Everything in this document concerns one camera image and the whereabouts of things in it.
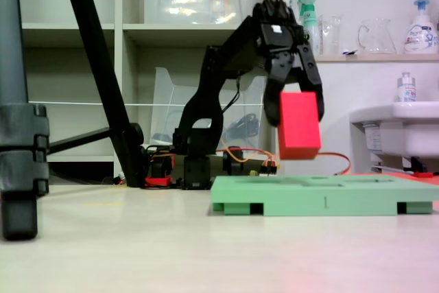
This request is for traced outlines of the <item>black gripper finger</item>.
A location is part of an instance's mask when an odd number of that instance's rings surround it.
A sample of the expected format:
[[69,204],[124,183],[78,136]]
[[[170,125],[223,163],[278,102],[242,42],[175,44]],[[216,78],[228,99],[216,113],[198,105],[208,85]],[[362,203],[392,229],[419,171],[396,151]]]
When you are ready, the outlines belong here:
[[268,123],[277,127],[280,123],[280,98],[285,85],[272,78],[267,79],[263,94],[263,108]]
[[318,106],[318,120],[321,121],[324,116],[322,80],[312,50],[308,44],[297,46],[297,50],[294,53],[292,72],[302,92],[315,93]]

